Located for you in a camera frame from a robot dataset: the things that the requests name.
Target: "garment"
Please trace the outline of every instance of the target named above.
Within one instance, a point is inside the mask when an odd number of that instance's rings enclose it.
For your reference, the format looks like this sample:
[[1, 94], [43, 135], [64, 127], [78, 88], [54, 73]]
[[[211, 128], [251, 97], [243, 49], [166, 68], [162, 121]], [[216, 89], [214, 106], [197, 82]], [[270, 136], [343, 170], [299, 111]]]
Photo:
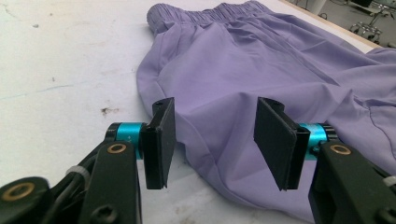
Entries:
[[155, 35], [137, 71], [145, 108], [175, 97], [177, 141], [191, 166], [225, 197], [313, 221], [299, 189], [279, 191], [253, 140], [257, 98], [296, 122], [328, 121], [340, 138], [396, 174], [396, 51], [367, 54], [296, 17], [249, 1], [192, 12], [153, 6]]

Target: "floor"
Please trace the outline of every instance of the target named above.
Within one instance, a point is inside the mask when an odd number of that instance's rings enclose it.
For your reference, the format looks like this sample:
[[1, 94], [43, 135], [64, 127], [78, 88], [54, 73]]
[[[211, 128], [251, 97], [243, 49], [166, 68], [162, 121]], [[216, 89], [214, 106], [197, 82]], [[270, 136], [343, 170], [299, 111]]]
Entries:
[[[315, 0], [306, 1], [308, 1], [307, 9], [309, 10]], [[299, 0], [297, 6], [305, 7], [305, 0]], [[325, 13], [327, 15], [328, 21], [331, 21], [347, 30], [349, 30], [352, 24], [358, 21], [369, 23], [373, 19], [367, 11], [364, 11], [359, 7], [350, 6], [343, 0], [327, 0], [319, 14], [321, 13]], [[388, 42], [396, 43], [396, 20], [394, 20], [390, 15], [381, 16], [375, 25], [383, 32], [379, 38], [379, 42], [382, 47], [387, 47]]]

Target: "cable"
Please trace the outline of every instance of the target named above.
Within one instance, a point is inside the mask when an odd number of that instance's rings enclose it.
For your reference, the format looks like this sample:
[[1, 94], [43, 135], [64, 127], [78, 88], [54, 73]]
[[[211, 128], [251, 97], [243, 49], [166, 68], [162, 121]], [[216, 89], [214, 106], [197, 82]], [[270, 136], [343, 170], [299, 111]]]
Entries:
[[[384, 179], [390, 178], [391, 181], [394, 181], [394, 179], [391, 177], [391, 175], [390, 175], [388, 172], [386, 172], [385, 170], [383, 170], [382, 168], [380, 168], [379, 166], [377, 166], [377, 165], [374, 164], [373, 162], [371, 162], [371, 161], [368, 161], [368, 162], [369, 162], [369, 164], [370, 164], [371, 166], [373, 166], [375, 172], [376, 172], [378, 175], [380, 175], [380, 176], [383, 177]], [[390, 186], [388, 186], [388, 187], [389, 187], [389, 189], [396, 195], [396, 185], [395, 185], [395, 184], [392, 184], [392, 185], [390, 185]]]
[[325, 20], [327, 20], [327, 14], [326, 13], [320, 13], [319, 16]]
[[[82, 167], [91, 170], [96, 156], [92, 156], [84, 162]], [[66, 177], [72, 178], [71, 182], [62, 190], [59, 196], [56, 198], [55, 203], [49, 209], [46, 215], [44, 215], [41, 224], [52, 224], [55, 223], [56, 217], [62, 211], [64, 206], [72, 199], [73, 195], [76, 195], [76, 191], [81, 187], [82, 184], [86, 184], [87, 180], [83, 175], [76, 173], [67, 173]]]
[[83, 166], [72, 166], [70, 169], [66, 171], [66, 174], [76, 173], [81, 175], [84, 178], [84, 190], [87, 190], [90, 187], [90, 179], [91, 175], [90, 172], [85, 169]]
[[55, 218], [64, 207], [65, 203], [67, 203], [68, 199], [70, 199], [70, 195], [74, 193], [80, 184], [83, 182], [83, 178], [80, 175], [75, 175], [72, 182], [64, 189], [64, 191], [59, 195], [59, 197], [55, 200], [53, 206], [49, 209], [47, 214], [44, 216], [42, 220], [42, 224], [52, 224], [55, 222]]
[[[97, 151], [94, 153], [90, 153], [90, 157], [88, 156], [80, 162], [78, 165], [84, 167], [88, 172], [91, 172], [93, 169], [94, 161], [96, 160], [96, 154]], [[73, 180], [73, 173], [67, 174], [58, 184], [56, 184], [53, 188], [51, 188], [51, 192], [54, 198], [59, 197], [59, 195], [64, 191], [64, 189], [67, 187], [67, 185], [70, 184], [70, 182]]]

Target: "white cable tie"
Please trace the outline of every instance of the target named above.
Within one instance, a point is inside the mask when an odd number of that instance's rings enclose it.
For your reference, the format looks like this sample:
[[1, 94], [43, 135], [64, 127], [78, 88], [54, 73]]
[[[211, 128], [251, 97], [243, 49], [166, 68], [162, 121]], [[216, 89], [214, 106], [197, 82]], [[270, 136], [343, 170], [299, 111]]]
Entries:
[[91, 175], [90, 172], [88, 172], [84, 167], [82, 166], [72, 166], [70, 169], [66, 171], [66, 174], [68, 175], [69, 173], [77, 173], [79, 175], [82, 175], [84, 178], [84, 189], [87, 190], [90, 187], [90, 179]]
[[384, 178], [383, 181], [387, 187], [396, 185], [396, 175], [388, 176]]

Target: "white table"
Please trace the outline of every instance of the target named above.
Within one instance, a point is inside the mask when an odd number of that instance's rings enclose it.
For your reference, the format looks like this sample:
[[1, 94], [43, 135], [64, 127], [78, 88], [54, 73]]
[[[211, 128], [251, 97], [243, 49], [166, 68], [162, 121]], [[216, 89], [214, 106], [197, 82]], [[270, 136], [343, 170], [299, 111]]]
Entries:
[[[103, 140], [108, 125], [149, 121], [135, 75], [153, 40], [146, 13], [158, 2], [1, 1], [0, 186], [32, 175], [53, 186]], [[222, 1], [165, 2], [203, 10]], [[324, 27], [364, 52], [374, 47], [288, 3], [261, 2]], [[141, 162], [138, 167], [145, 223], [303, 223], [222, 198], [179, 149], [168, 189], [145, 189]]]

